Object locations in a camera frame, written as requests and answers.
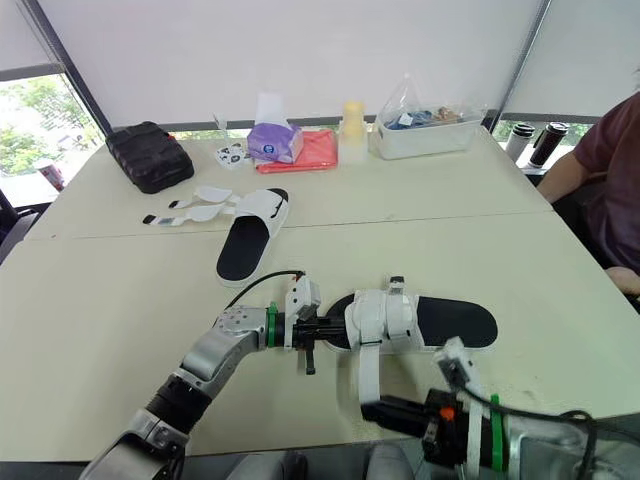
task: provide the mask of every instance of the chair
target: chair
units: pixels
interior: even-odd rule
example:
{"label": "chair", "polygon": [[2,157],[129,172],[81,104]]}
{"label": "chair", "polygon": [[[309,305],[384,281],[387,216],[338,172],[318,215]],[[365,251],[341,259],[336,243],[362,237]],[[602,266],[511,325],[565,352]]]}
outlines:
{"label": "chair", "polygon": [[0,264],[40,217],[27,207],[16,210],[0,190]]}

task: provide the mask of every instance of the clear plastic bag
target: clear plastic bag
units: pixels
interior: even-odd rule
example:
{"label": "clear plastic bag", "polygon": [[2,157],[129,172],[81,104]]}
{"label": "clear plastic bag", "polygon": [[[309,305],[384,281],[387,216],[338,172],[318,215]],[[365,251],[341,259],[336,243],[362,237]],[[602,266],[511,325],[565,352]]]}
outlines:
{"label": "clear plastic bag", "polygon": [[483,117],[483,109],[466,103],[456,105],[424,105],[409,74],[393,91],[378,114],[378,120],[389,130],[423,128]]}

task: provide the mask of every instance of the purple tissue box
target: purple tissue box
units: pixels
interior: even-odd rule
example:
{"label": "purple tissue box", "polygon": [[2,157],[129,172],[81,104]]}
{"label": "purple tissue box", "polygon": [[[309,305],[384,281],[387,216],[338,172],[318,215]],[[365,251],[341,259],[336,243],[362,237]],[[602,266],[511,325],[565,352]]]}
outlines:
{"label": "purple tissue box", "polygon": [[270,162],[293,163],[302,150],[302,129],[274,123],[259,123],[247,137],[249,155]]}

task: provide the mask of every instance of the black cable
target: black cable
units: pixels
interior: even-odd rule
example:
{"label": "black cable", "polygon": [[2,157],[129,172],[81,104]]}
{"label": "black cable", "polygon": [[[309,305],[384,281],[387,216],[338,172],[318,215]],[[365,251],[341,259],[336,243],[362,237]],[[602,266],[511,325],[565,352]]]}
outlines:
{"label": "black cable", "polygon": [[279,272],[273,272],[273,273],[270,273],[268,275],[265,275],[264,277],[260,277],[256,281],[251,282],[238,295],[236,295],[235,298],[233,300],[231,300],[229,305],[227,305],[227,308],[233,307],[236,304],[236,302],[238,300],[240,300],[244,296],[245,293],[247,293],[249,290],[251,290],[253,287],[258,285],[259,283],[264,282],[265,280],[267,280],[269,278],[277,277],[279,275],[295,275],[296,278],[298,279],[298,278],[300,278],[300,277],[302,277],[304,275],[304,272],[302,270],[280,270]]}
{"label": "black cable", "polygon": [[503,415],[512,415],[515,417],[530,418],[546,422],[568,423],[571,425],[585,427],[587,429],[587,444],[584,449],[584,454],[582,456],[582,461],[580,462],[576,479],[582,480],[587,478],[589,467],[591,466],[593,457],[595,456],[596,442],[598,440],[598,424],[587,412],[584,410],[571,410],[563,413],[562,415],[548,415],[545,413],[529,412],[527,410],[519,410],[517,408],[492,403],[490,400],[482,398],[480,395],[472,392],[466,386],[461,387],[461,390],[476,402]]}
{"label": "black cable", "polygon": [[183,448],[178,456],[171,462],[171,466],[169,467],[171,480],[180,480],[180,477],[182,477],[182,470],[184,469],[184,461],[185,451]]}

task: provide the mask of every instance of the black insole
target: black insole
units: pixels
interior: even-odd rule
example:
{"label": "black insole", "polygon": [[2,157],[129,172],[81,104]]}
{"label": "black insole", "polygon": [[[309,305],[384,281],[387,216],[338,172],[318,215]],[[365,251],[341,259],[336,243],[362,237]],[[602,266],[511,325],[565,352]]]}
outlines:
{"label": "black insole", "polygon": [[[269,190],[285,201],[289,200],[289,195],[281,188]],[[261,219],[255,216],[236,218],[218,257],[216,271],[220,278],[240,281],[250,277],[258,268],[268,242],[269,231]]]}
{"label": "black insole", "polygon": [[[331,306],[327,316],[344,318],[344,311],[353,298],[353,295],[347,295],[338,300]],[[427,347],[441,347],[452,337],[460,337],[465,347],[488,347],[498,338],[498,325],[493,315],[478,304],[460,300],[420,297],[418,328]],[[329,343],[350,348],[346,335]]]}

